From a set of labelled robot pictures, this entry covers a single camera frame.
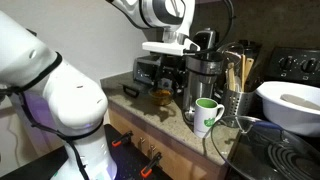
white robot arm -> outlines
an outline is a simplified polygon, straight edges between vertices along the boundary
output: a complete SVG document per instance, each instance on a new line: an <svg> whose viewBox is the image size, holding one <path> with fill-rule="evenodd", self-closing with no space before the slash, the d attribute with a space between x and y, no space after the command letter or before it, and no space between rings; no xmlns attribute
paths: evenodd
<svg viewBox="0 0 320 180"><path fill-rule="evenodd" d="M194 0L108 2L136 27L164 28L164 43L144 43L145 50L182 56L185 49L199 49L188 39ZM52 179L114 179L117 166L101 126L108 104L101 88L1 11L0 37L0 84L9 87L0 89L0 98L23 91L42 96L60 137L69 137L69 158Z"/></svg>
<svg viewBox="0 0 320 180"><path fill-rule="evenodd" d="M145 42L144 50L183 56L183 50L200 50L189 37L195 0L107 0L137 28L164 28L163 43Z"/></svg>
<svg viewBox="0 0 320 180"><path fill-rule="evenodd" d="M107 98L99 85L1 11L0 37L0 84L42 96L59 132L73 137L73 144L64 141L69 158L52 179L114 179L117 167L101 126Z"/></svg>

cabinet drawer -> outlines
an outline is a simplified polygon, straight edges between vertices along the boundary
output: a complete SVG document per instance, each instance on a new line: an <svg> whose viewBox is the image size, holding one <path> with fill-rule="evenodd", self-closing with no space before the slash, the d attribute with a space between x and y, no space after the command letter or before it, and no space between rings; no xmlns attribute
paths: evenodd
<svg viewBox="0 0 320 180"><path fill-rule="evenodd" d="M121 133L129 130L133 132L133 143L149 158L152 154L161 152L162 159L159 166L171 178L177 180L223 179L226 167L218 166L190 148L180 144L176 140L148 125L136 116L123 117L120 113L109 110L110 123ZM140 137L145 139L140 147Z"/></svg>

countertop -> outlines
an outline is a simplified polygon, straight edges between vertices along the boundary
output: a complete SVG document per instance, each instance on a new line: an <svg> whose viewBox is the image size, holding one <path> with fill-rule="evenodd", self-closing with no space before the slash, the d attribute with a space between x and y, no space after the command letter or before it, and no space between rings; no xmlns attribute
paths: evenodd
<svg viewBox="0 0 320 180"><path fill-rule="evenodd" d="M151 104L147 93L140 93L137 98L128 96L123 92L122 84L132 84L132 72L102 79L101 87L108 97L109 106L119 108L118 111L125 110L137 116L139 120L148 123L169 137L180 142L184 146L205 156L217 165L225 162L216 151L211 138L202 139L193 133L193 127L188 126L182 117L182 97L174 98L174 101L167 106L156 106ZM229 136L235 139L237 132L223 131L215 133L218 136ZM221 142L219 149L223 152L231 151L234 141Z"/></svg>

white bowl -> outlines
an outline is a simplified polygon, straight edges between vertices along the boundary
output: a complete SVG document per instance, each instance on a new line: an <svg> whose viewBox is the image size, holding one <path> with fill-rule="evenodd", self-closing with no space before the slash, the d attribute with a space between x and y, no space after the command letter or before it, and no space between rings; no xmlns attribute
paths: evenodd
<svg viewBox="0 0 320 180"><path fill-rule="evenodd" d="M280 99L283 94L301 97L320 106L320 89L302 84L269 81L258 87L267 119L295 134L320 137L320 111Z"/></svg>

coffee maker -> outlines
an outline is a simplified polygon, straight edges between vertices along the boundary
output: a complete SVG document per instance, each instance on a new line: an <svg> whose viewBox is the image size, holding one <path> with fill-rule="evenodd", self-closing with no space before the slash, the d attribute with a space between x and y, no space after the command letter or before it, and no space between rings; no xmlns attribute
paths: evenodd
<svg viewBox="0 0 320 180"><path fill-rule="evenodd" d="M214 46L216 32L210 29L199 31L193 42L201 49ZM182 115L184 121L193 125L195 101L200 97L213 98L217 77L223 71L224 56L212 51L206 54L186 57L187 84L183 94Z"/></svg>

